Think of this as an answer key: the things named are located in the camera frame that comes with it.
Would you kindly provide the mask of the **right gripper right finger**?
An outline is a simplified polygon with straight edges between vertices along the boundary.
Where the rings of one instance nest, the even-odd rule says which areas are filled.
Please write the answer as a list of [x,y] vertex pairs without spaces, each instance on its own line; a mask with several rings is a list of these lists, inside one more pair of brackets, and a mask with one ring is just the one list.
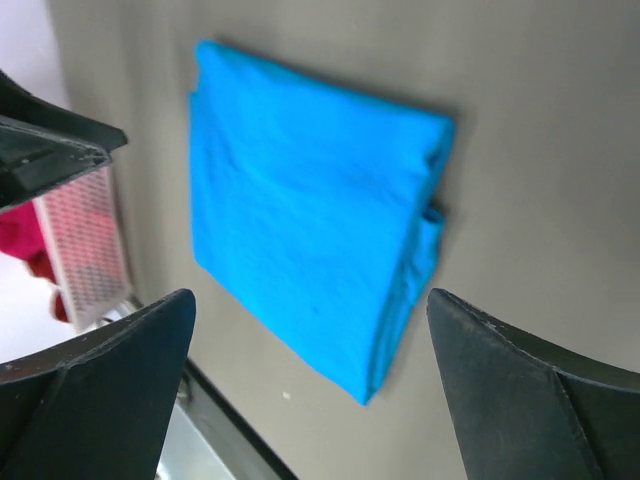
[[430,291],[427,316],[470,479],[636,479],[639,375]]

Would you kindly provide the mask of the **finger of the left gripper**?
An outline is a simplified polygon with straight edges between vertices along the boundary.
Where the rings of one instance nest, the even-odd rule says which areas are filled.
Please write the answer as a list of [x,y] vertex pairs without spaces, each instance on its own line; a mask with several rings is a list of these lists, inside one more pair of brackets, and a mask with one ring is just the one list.
[[99,145],[112,152],[127,144],[125,132],[31,94],[1,71],[1,115],[67,137]]
[[10,211],[111,162],[99,145],[3,116],[1,211]]

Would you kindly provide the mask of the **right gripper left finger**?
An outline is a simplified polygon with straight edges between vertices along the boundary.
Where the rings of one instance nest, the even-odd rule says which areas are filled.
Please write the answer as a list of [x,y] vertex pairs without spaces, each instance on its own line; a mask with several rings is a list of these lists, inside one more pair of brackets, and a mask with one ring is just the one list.
[[152,479],[196,317],[177,290],[1,366],[4,479]]

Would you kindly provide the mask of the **blue t shirt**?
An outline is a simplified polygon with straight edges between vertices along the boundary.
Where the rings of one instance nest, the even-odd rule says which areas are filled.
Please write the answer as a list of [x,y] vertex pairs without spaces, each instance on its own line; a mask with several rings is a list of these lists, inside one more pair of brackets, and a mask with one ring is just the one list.
[[197,263],[358,403],[383,386],[438,263],[452,117],[213,41],[189,98]]

